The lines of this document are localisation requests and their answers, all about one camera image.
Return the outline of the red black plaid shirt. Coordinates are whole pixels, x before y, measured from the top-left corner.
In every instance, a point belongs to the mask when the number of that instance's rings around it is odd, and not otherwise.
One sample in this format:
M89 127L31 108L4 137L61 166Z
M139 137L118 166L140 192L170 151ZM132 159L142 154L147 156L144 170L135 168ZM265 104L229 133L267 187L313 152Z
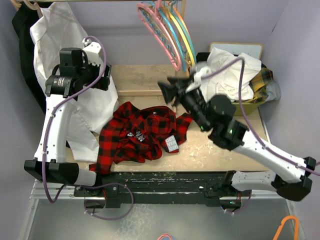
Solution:
M176 116L167 106L138 109L127 101L102 128L97 162L89 170L108 175L112 164L158 160L163 152L176 154L192 121L190 114Z

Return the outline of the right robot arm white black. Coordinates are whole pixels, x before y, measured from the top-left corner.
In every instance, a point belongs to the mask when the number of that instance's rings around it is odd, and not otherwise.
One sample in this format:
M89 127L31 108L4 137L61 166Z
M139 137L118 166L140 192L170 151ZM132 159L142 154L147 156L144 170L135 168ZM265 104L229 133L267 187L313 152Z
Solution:
M168 83L157 85L165 102L181 104L208 138L219 148L247 156L267 171L230 171L222 190L228 196L238 191L262 190L277 193L287 200L300 202L310 192L313 181L309 178L316 167L312 157L297 157L263 139L257 139L253 130L234 117L236 107L223 94L205 100L199 88L187 92L191 77L168 77Z

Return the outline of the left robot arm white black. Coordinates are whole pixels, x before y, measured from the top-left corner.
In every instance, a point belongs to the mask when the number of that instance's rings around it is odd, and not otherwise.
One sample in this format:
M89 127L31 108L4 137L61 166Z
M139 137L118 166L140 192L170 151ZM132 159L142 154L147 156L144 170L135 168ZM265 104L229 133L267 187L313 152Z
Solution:
M66 47L45 82L46 113L41 139L24 170L42 183L85 186L91 196L103 191L96 173L67 162L66 141L72 111L78 96L90 88L107 90L110 67L104 63L102 47L94 42L83 48Z

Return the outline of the yellow plastic hanger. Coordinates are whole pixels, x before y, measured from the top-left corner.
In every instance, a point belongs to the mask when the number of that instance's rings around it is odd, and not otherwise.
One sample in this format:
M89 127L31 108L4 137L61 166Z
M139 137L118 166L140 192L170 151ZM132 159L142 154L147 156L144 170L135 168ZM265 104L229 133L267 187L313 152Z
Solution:
M187 76L190 73L191 67L196 63L196 54L191 40L191 35L184 19L186 0L181 1L180 9L178 2L178 0L164 0L161 10L172 26L173 33L171 33L171 36L174 38L176 35L177 37L177 40L175 40L175 45L177 48L180 48L182 52L180 55L180 72L184 72L184 75Z

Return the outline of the white shirt in basket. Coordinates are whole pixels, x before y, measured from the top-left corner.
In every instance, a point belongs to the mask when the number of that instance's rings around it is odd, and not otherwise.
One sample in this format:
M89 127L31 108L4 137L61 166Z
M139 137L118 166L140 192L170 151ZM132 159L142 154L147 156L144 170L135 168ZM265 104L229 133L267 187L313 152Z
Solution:
M261 71L262 62L246 53L240 57L245 60L243 79L241 84L241 97L243 101L251 100L254 92L250 87L250 81ZM221 69L227 63L236 59L236 56L228 51L213 48L206 61L213 72ZM206 101L217 94L226 95L232 102L239 100L239 80L242 62L238 61L220 74L203 80L200 90Z

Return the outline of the white hanging shirt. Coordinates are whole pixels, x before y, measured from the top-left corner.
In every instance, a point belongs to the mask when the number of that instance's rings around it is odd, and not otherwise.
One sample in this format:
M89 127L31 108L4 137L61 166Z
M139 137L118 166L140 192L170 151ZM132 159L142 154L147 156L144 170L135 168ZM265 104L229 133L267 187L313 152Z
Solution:
M70 6L52 3L30 28L34 43L33 66L46 97L46 115L35 158L63 159L69 144L76 161L95 163L96 135L119 107L114 81L98 42L88 35Z

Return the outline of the teal plastic hanger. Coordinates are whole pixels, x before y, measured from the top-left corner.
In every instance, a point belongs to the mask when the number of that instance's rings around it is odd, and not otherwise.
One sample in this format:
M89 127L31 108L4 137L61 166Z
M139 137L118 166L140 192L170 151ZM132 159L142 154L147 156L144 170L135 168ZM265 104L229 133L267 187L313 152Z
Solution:
M183 14L179 12L176 4L177 0L166 2L170 21L177 34L177 46L180 50L181 67L185 73L189 73L191 67L196 64L196 53L191 40L187 25L183 19Z

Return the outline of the orange plastic hanger on rack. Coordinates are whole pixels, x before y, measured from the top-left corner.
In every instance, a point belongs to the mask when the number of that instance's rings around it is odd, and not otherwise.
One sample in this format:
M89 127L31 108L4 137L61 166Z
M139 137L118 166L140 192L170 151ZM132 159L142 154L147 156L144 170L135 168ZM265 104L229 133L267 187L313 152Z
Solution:
M178 42L182 50L183 63L185 63L184 72L189 72L191 67L197 63L196 52L185 20L182 19L181 11L179 11L178 2L178 0L173 0L169 9L174 17L173 22L178 31Z

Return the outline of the yellow plaid shirt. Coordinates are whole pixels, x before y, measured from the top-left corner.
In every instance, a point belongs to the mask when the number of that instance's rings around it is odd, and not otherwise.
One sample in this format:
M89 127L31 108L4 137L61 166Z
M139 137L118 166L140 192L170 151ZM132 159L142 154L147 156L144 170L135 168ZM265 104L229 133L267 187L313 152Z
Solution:
M253 98L247 100L247 102L264 102L268 97L267 85L272 83L273 80L273 72L266 67L262 67L261 71L249 83L251 89L253 90Z

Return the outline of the wooden clothes rack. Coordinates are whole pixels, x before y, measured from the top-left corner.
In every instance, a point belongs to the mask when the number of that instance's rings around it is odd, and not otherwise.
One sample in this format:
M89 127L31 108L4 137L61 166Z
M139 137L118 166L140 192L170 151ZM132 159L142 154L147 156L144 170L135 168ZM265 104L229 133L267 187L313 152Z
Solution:
M25 5L37 12L37 15L39 18L41 18L42 11L39 6L39 2L65 2L65 0L33 0L31 3L29 0L11 0L10 1L13 7L16 9L16 11L19 10L21 7L21 2L24 2ZM185 11L186 11L186 0L181 0L181 17L184 19L185 17ZM119 97L160 97L162 96L162 93L160 90L156 89L141 89L141 90L117 90Z

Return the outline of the green laundry basket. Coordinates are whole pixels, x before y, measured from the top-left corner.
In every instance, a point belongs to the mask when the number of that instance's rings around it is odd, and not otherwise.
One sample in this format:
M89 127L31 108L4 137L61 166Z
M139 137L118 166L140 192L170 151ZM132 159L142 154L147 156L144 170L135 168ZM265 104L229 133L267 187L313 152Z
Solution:
M213 72L210 75L203 76L202 81L212 78L221 72ZM242 100L242 81L239 80L239 88L238 88L238 100L231 101L227 95L224 94L216 94L211 97L208 101L205 100L202 91L200 88L197 88L191 92L188 92L186 97L194 97L196 102L198 102L206 112L208 111L217 111L218 113L222 113L223 111L227 111L228 113L232 113L234 116L242 116L242 115L250 115L265 101L250 103L247 100Z

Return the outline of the black hanging garment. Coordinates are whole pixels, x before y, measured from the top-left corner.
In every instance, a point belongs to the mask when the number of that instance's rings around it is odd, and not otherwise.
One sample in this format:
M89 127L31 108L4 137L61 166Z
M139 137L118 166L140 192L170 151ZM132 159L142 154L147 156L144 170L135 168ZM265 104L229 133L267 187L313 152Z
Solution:
M20 69L24 77L24 81L28 86L33 97L37 101L43 112L46 111L46 97L41 86L38 83L34 70L34 49L35 45L30 35L30 28L39 20L39 16L35 10L29 9L25 3L21 3L21 7L14 15L11 23L13 29L19 39L19 57Z

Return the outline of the grey blue garment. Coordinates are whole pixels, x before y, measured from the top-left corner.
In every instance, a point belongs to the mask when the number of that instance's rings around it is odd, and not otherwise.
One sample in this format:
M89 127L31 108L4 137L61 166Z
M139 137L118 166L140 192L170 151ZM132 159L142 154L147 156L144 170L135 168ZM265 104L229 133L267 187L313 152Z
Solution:
M278 101L280 100L282 93L280 86L276 81L272 81L265 86L267 98L265 99L266 102L269 101Z

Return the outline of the pink blue hangers bottom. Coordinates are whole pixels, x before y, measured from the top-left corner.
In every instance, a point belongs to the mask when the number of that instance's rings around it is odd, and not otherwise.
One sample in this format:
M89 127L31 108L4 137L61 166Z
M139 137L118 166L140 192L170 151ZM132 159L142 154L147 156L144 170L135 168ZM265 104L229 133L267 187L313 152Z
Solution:
M157 238L157 240L176 240L176 238L169 233L163 233Z

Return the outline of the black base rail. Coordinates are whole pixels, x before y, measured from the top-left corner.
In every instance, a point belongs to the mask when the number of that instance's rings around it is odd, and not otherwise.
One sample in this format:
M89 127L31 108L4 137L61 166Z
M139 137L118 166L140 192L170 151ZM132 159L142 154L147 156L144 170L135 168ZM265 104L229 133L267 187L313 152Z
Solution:
M75 197L97 200L88 207L119 208L122 204L205 205L239 209L250 191L231 186L230 171L112 172L98 175L96 186L77 187Z

